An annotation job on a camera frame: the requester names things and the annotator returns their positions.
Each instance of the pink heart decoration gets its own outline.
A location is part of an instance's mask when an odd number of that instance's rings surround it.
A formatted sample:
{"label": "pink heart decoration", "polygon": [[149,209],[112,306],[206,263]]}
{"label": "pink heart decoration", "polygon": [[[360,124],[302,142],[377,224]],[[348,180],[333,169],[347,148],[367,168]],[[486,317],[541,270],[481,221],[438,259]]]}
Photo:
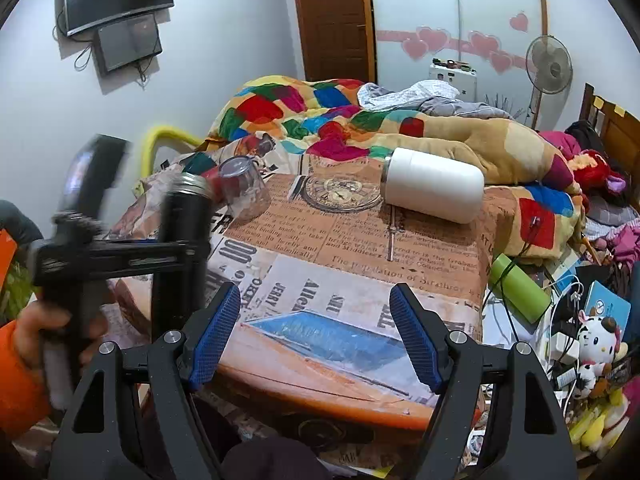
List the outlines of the pink heart decoration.
{"label": "pink heart decoration", "polygon": [[491,52],[500,50],[500,40],[495,36],[485,36],[482,32],[470,32],[469,41],[478,53],[478,56],[489,59]]}
{"label": "pink heart decoration", "polygon": [[441,51],[449,43],[451,35],[443,28],[433,30],[430,27],[418,27],[415,29],[418,38],[429,47],[429,52]]}
{"label": "pink heart decoration", "polygon": [[498,74],[507,71],[513,65],[513,59],[506,52],[492,52],[489,54],[491,59],[491,66],[494,67]]}
{"label": "pink heart decoration", "polygon": [[513,18],[509,20],[509,24],[511,28],[514,30],[519,30],[521,32],[526,32],[529,28],[529,19],[524,12],[519,12]]}
{"label": "pink heart decoration", "polygon": [[402,50],[404,50],[411,59],[418,61],[429,51],[429,47],[425,42],[417,38],[411,38],[410,40],[404,40],[402,42]]}

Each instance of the yellow pipe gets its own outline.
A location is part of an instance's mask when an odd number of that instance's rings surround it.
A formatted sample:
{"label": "yellow pipe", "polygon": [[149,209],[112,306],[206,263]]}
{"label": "yellow pipe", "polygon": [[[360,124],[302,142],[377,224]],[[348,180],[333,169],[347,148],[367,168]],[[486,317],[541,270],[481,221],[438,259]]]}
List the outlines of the yellow pipe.
{"label": "yellow pipe", "polygon": [[180,140],[185,144],[197,148],[202,144],[202,140],[188,134],[183,130],[174,128],[173,126],[156,126],[146,134],[144,144],[142,146],[142,160],[140,161],[140,178],[145,178],[154,172],[154,147],[158,139],[174,139]]}

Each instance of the glass cup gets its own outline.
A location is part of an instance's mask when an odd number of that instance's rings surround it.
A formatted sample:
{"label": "glass cup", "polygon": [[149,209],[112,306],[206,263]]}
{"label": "glass cup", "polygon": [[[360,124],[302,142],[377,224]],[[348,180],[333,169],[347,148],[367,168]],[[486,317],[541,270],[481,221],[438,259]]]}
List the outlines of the glass cup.
{"label": "glass cup", "polygon": [[220,188],[231,215],[248,221],[267,211],[271,197],[254,161],[248,156],[233,156],[220,165]]}

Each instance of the hello kitty plush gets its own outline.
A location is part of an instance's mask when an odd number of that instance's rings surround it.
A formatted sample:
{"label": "hello kitty plush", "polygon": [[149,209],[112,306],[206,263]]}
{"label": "hello kitty plush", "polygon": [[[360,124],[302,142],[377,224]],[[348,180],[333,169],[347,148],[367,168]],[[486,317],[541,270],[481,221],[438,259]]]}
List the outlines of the hello kitty plush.
{"label": "hello kitty plush", "polygon": [[620,348],[620,328],[614,318],[598,316],[595,309],[590,316],[581,310],[578,320],[582,324],[578,330],[580,368],[574,397],[598,397],[606,388],[606,381],[598,378],[611,371],[611,363]]}

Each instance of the colorful quilt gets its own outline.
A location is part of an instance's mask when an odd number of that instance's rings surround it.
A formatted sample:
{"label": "colorful quilt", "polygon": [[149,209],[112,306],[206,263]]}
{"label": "colorful quilt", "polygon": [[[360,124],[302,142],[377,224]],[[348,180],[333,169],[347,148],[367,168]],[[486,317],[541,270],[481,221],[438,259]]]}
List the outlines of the colorful quilt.
{"label": "colorful quilt", "polygon": [[[581,195],[569,196],[540,184],[501,189],[508,189],[516,199],[513,224],[504,248],[507,256],[519,254],[524,244],[530,242],[524,258],[556,259],[573,236],[579,240],[584,224]],[[532,226],[535,217],[540,220],[537,226]]]}
{"label": "colorful quilt", "polygon": [[369,112],[358,106],[361,81],[305,82],[265,76],[246,83],[216,118],[201,150],[256,132],[284,141],[292,153],[333,160],[383,158],[397,147],[472,164],[487,184],[541,182],[580,192],[560,151],[507,119],[430,117],[415,110]]}

